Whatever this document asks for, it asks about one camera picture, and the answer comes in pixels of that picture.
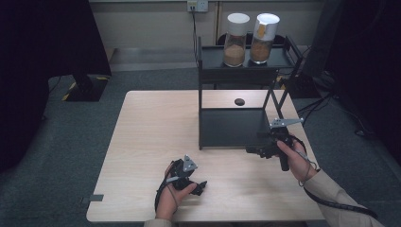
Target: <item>hand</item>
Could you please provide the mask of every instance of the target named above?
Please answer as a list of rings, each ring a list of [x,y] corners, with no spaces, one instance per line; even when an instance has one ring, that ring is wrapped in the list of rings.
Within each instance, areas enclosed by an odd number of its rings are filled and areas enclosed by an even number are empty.
[[[166,169],[165,175],[170,170],[171,165]],[[196,183],[192,183],[183,190],[179,191],[169,183],[162,191],[159,205],[157,206],[156,218],[172,220],[173,214],[180,206],[183,199],[197,187]]]
[[[284,142],[277,141],[277,146],[288,156],[289,169],[298,181],[303,183],[316,175],[317,171],[311,166],[311,163],[294,151],[305,153],[304,147],[299,142],[294,142],[293,148],[290,148]]]

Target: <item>sleeve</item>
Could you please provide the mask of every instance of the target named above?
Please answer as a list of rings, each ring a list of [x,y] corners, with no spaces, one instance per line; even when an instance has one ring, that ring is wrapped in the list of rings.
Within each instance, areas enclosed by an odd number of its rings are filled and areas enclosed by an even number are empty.
[[[151,219],[145,221],[144,227],[171,227],[171,221],[166,219]]]
[[[322,200],[363,207],[322,170],[306,181],[304,187]],[[383,226],[376,219],[364,214],[318,205],[330,226]]]

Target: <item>black metal shelf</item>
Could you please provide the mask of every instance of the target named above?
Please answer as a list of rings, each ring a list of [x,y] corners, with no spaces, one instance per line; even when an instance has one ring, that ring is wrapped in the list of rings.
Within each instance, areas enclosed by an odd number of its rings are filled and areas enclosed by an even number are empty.
[[[271,96],[282,117],[281,107],[287,96],[285,91],[278,101],[273,92],[278,70],[292,68],[294,76],[303,59],[301,52],[286,37],[284,44],[273,46],[266,63],[253,63],[247,46],[243,64],[229,67],[223,63],[223,46],[201,46],[201,38],[198,45],[200,149],[265,145],[264,135],[270,132],[267,102]],[[202,85],[210,83],[257,83],[268,86],[269,90],[260,108],[202,108]]]

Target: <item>wall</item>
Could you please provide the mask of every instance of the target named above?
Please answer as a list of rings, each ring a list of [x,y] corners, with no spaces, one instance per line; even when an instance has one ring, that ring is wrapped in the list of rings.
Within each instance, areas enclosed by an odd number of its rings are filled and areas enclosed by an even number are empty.
[[[209,11],[196,13],[197,35],[212,45],[227,29],[227,16],[243,12],[251,17],[271,12],[281,19],[277,33],[290,35],[296,44],[312,44],[323,1],[209,1]],[[97,27],[106,48],[193,46],[194,23],[186,1],[92,0]]]

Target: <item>electrical outlet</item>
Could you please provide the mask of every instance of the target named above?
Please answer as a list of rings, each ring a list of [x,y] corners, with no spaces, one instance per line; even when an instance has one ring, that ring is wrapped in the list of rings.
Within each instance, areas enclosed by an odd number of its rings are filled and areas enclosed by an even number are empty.
[[[207,0],[198,0],[197,11],[198,12],[207,12],[209,9],[209,3]]]
[[[186,1],[187,11],[198,11],[198,1]]]

